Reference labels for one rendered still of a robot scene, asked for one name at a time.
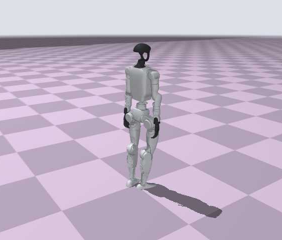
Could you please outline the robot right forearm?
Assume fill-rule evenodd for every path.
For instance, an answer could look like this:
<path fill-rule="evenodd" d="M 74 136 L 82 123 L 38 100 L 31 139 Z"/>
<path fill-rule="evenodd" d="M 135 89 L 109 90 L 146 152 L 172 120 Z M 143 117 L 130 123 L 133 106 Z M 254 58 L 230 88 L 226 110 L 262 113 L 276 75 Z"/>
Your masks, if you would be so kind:
<path fill-rule="evenodd" d="M 162 95 L 157 94 L 155 97 L 155 102 L 152 103 L 153 106 L 153 121 L 154 118 L 158 118 L 158 122 L 160 121 L 160 106 L 162 101 Z"/>

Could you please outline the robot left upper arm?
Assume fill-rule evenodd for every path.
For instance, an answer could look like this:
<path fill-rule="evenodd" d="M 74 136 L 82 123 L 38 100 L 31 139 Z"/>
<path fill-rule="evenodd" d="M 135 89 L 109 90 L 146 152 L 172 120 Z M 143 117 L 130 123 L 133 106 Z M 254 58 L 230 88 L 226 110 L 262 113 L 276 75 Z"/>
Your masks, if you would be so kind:
<path fill-rule="evenodd" d="M 131 94 L 130 90 L 130 68 L 131 66 L 127 66 L 125 68 L 125 74 L 126 74 L 126 93 Z"/>

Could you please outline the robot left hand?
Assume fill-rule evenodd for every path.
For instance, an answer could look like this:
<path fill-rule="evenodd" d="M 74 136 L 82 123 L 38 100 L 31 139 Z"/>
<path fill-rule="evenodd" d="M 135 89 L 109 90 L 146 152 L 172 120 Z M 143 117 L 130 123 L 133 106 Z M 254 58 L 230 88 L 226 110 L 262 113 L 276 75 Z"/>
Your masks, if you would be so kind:
<path fill-rule="evenodd" d="M 125 107 L 124 108 L 123 124 L 126 128 L 130 129 L 130 127 L 129 127 L 130 123 L 126 120 L 126 114 L 128 113 L 127 111 L 128 111 L 128 109 Z"/>

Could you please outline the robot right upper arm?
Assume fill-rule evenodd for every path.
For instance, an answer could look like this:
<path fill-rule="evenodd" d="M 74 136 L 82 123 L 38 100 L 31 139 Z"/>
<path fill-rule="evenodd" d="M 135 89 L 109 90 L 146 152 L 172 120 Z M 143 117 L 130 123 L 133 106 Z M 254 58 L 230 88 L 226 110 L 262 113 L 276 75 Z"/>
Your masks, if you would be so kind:
<path fill-rule="evenodd" d="M 160 94 L 158 93 L 160 73 L 157 70 L 148 69 L 147 74 L 150 79 L 152 99 L 155 101 L 156 95 Z"/>

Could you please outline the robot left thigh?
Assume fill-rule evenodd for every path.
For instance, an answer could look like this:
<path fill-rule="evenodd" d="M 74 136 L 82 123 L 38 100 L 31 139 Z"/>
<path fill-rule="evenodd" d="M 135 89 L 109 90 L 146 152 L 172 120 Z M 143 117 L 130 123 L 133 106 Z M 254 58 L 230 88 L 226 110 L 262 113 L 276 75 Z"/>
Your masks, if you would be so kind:
<path fill-rule="evenodd" d="M 130 145 L 128 147 L 128 153 L 135 155 L 138 152 L 138 144 L 140 138 L 141 123 L 135 121 L 132 118 L 132 111 L 125 115 L 125 119 L 129 122 L 129 135 L 130 135 Z"/>

